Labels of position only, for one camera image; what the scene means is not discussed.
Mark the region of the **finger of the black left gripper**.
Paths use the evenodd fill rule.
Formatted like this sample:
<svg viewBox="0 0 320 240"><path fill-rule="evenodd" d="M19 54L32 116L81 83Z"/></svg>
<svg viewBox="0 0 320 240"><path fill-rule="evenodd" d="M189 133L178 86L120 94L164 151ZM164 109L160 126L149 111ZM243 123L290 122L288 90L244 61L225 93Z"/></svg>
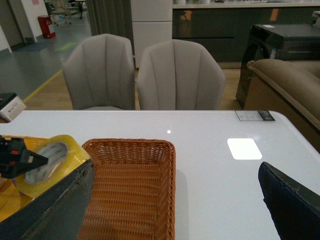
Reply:
<svg viewBox="0 0 320 240"><path fill-rule="evenodd" d="M48 163L49 159L31 150L23 151L23 164L25 172L40 168Z"/></svg>

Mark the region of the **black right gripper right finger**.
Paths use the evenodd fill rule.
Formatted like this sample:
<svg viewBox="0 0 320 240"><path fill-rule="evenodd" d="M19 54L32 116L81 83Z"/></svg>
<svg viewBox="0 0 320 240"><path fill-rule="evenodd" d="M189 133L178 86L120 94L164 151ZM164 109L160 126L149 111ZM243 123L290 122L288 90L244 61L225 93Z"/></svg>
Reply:
<svg viewBox="0 0 320 240"><path fill-rule="evenodd" d="M320 196L268 162L258 169L263 201L282 240L320 238Z"/></svg>

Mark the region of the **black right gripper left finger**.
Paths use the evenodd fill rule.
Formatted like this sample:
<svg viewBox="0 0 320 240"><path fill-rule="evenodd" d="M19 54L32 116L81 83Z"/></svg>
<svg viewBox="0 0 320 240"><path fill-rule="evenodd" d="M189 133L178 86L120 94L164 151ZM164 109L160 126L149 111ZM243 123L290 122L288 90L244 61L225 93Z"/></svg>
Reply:
<svg viewBox="0 0 320 240"><path fill-rule="evenodd" d="M0 223L2 240L75 240L90 202L94 164L89 159Z"/></svg>

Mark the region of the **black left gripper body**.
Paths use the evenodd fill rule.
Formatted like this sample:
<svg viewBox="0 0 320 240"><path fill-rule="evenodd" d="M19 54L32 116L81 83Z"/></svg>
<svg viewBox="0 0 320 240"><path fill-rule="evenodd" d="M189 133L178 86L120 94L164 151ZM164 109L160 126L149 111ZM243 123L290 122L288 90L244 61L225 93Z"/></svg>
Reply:
<svg viewBox="0 0 320 240"><path fill-rule="evenodd" d="M6 139L0 136L0 176L13 179L26 172L23 162L26 145L23 138Z"/></svg>

